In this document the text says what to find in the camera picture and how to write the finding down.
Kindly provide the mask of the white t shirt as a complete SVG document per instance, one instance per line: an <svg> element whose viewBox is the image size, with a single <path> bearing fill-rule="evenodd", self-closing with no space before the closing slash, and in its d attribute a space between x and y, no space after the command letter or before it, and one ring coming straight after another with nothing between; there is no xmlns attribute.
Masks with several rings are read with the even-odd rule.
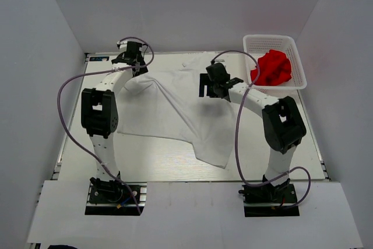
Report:
<svg viewBox="0 0 373 249"><path fill-rule="evenodd" d="M233 151L238 106L199 97L199 75L212 58L204 52L175 70L149 71L126 82L117 131L188 142L198 160L225 168Z"/></svg>

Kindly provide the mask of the red t shirt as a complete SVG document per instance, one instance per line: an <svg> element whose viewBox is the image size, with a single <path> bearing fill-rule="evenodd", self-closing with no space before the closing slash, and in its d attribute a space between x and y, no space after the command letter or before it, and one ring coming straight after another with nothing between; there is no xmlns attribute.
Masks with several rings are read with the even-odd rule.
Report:
<svg viewBox="0 0 373 249"><path fill-rule="evenodd" d="M281 51L269 50L258 58L258 64L260 75L255 82L257 86L278 86L292 78L291 62Z"/></svg>

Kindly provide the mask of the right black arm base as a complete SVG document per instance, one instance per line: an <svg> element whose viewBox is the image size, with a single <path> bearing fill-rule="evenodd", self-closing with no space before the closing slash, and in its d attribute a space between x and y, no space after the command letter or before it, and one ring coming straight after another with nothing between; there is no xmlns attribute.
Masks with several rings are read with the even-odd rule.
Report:
<svg viewBox="0 0 373 249"><path fill-rule="evenodd" d="M243 185L238 191L244 201L246 218L297 217L300 215L297 194L293 184L258 188Z"/></svg>

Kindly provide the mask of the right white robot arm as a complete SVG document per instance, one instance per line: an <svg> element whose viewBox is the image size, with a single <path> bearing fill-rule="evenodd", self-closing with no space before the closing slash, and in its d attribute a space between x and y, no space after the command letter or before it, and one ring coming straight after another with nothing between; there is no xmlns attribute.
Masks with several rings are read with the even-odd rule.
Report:
<svg viewBox="0 0 373 249"><path fill-rule="evenodd" d="M232 78L225 66L215 62L199 75L199 96L225 99L239 105L234 135L234 153L237 170L242 182L249 188L263 187L264 197L272 202L284 195L283 184L289 182L289 174L298 167L290 168L293 154L307 130L295 100L282 99L264 94L252 88L240 78ZM243 109L262 119L265 140L270 147L268 167L259 184L251 184L241 170L238 154L238 134Z"/></svg>

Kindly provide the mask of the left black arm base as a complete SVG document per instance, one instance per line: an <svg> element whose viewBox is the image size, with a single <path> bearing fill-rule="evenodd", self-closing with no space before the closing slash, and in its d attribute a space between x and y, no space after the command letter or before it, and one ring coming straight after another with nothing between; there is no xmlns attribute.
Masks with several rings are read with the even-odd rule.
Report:
<svg viewBox="0 0 373 249"><path fill-rule="evenodd" d="M129 187L92 177L85 207L87 216L139 216L146 202L146 184Z"/></svg>

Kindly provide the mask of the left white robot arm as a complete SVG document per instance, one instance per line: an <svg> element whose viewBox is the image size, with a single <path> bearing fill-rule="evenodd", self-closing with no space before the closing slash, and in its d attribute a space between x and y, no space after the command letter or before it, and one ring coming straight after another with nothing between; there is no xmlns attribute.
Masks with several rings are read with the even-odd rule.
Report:
<svg viewBox="0 0 373 249"><path fill-rule="evenodd" d="M146 43L123 41L119 55L112 60L114 72L106 74L93 88L85 88L81 99L81 125L92 142L94 154L101 160L92 183L120 178L114 154L114 132L119 123L116 96L133 77L148 72L144 54Z"/></svg>

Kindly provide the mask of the blue table label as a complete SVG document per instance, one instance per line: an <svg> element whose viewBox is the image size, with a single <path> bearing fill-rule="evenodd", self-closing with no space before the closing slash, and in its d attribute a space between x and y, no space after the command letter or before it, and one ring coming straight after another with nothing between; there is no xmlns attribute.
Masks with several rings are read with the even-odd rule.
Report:
<svg viewBox="0 0 373 249"><path fill-rule="evenodd" d="M108 61L109 59L110 59L109 56L93 56L89 58L89 61L99 62L99 61Z"/></svg>

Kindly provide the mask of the white plastic basket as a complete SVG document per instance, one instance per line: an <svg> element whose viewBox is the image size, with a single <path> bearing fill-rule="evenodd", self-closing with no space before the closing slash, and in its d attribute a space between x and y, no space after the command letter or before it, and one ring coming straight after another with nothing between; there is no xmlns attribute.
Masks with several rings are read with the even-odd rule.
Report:
<svg viewBox="0 0 373 249"><path fill-rule="evenodd" d="M295 41L289 36L254 34L243 38L244 51L255 59L264 56L270 50L283 52L291 64L291 79L277 86L253 85L253 88L271 96L279 98L288 96L307 86L304 69L297 50Z"/></svg>

